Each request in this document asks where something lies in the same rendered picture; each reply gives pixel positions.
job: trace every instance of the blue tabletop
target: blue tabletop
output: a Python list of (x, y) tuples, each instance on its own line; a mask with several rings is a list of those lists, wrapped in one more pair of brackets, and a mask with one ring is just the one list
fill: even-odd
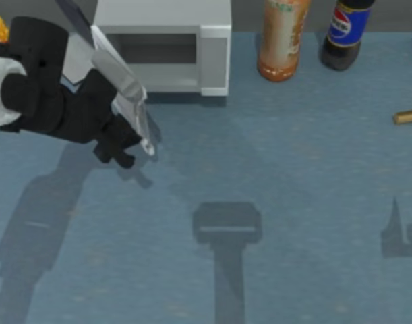
[(154, 95), (158, 157), (0, 133), (0, 324), (412, 324), (412, 34), (297, 75), (235, 34), (226, 101)]

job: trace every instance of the blue label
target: blue label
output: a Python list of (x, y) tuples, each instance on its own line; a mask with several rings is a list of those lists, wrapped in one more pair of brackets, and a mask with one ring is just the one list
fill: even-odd
[(340, 47), (357, 44), (363, 36), (369, 15), (370, 8), (351, 10), (338, 3), (328, 31), (329, 41)]

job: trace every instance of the soda bottle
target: soda bottle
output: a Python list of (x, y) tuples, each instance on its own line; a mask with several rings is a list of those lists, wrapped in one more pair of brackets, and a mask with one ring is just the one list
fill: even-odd
[(310, 0), (266, 0), (259, 73), (272, 82), (294, 75)]
[(355, 62), (374, 2), (338, 0), (321, 52), (321, 62), (325, 66), (343, 71)]

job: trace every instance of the orange juice bottle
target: orange juice bottle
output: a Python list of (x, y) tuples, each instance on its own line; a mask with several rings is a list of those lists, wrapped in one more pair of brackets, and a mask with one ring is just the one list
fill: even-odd
[(294, 75), (310, 0), (266, 0), (258, 71), (273, 82)]

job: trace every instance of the box opening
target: box opening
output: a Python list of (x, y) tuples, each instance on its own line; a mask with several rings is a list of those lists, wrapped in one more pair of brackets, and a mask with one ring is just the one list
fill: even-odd
[(128, 64), (196, 64), (195, 34), (108, 34)]

